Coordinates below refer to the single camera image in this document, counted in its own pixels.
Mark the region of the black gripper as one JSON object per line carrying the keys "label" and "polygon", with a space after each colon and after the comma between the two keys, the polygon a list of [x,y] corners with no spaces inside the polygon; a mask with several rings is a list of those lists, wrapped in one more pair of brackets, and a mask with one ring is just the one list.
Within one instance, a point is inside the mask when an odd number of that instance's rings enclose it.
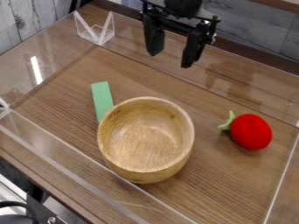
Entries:
{"label": "black gripper", "polygon": [[[186,28],[201,28],[207,36],[207,42],[215,41],[217,26],[221,17],[207,11],[203,0],[141,0],[143,14],[161,18],[167,22]],[[145,16],[145,42],[151,56],[165,49],[165,29],[161,22]],[[182,67],[189,68],[199,60],[205,48],[205,35],[201,31],[193,31],[187,37],[186,47],[182,53]]]}

